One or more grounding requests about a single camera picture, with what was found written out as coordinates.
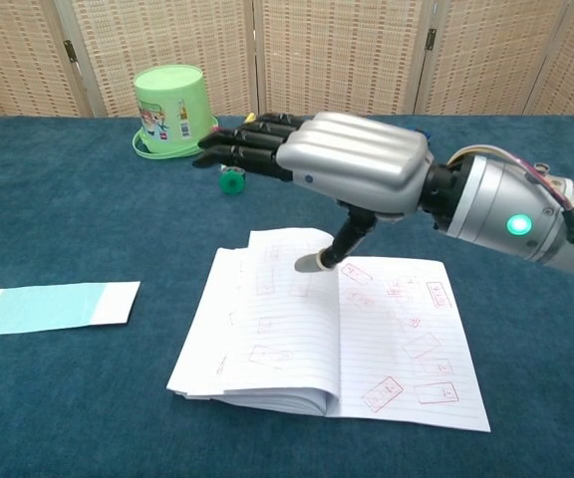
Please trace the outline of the right silver and black robot hand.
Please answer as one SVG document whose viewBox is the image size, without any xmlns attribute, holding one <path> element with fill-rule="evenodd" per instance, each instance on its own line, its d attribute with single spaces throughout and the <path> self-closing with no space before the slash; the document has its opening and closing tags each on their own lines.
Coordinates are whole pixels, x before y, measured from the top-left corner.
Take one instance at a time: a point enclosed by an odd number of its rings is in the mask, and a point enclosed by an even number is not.
<svg viewBox="0 0 574 478">
<path fill-rule="evenodd" d="M 223 165 L 294 182 L 347 209 L 331 245 L 296 260 L 299 273 L 334 270 L 378 221 L 397 222 L 415 213 L 433 163 L 420 132 L 329 112 L 309 119 L 265 114 L 216 129 L 198 146 L 196 168 Z"/>
</svg>

